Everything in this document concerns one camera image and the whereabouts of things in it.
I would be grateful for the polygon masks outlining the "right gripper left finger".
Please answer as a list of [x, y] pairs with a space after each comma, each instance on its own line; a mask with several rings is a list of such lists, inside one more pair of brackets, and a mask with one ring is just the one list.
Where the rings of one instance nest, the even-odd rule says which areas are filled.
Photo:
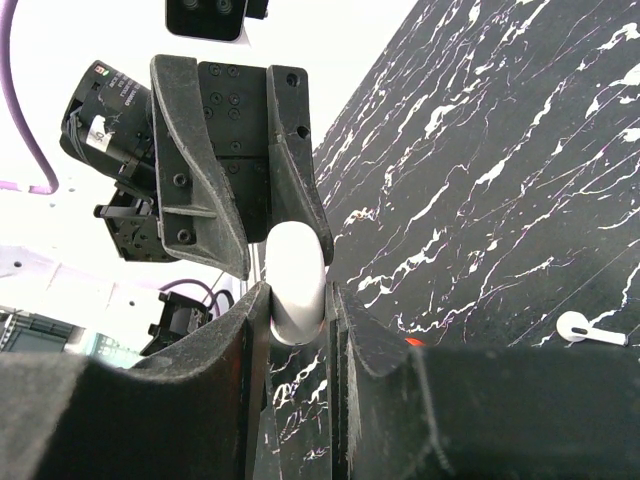
[[1, 358], [5, 479], [249, 479], [270, 287], [129, 369], [86, 356]]

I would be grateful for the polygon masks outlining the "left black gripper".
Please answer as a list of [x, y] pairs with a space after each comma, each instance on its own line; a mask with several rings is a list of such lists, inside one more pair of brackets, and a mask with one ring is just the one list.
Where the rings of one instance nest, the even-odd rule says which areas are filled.
[[115, 183], [95, 208], [119, 255], [187, 260], [246, 280], [249, 248], [284, 222], [334, 239], [317, 190], [307, 72], [156, 55], [142, 85], [97, 61], [61, 122], [60, 146]]

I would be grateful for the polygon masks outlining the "white earbud charging case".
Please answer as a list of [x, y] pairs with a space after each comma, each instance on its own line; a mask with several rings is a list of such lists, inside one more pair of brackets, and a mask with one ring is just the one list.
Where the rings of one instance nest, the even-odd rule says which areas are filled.
[[326, 289], [324, 255], [315, 231], [296, 221], [273, 227], [265, 267], [274, 337], [288, 346], [312, 342], [324, 321]]

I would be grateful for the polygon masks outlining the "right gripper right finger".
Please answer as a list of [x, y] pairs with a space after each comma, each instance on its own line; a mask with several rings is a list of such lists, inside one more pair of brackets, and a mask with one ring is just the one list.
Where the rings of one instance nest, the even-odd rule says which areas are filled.
[[639, 357], [413, 346], [327, 287], [334, 479], [635, 479]]

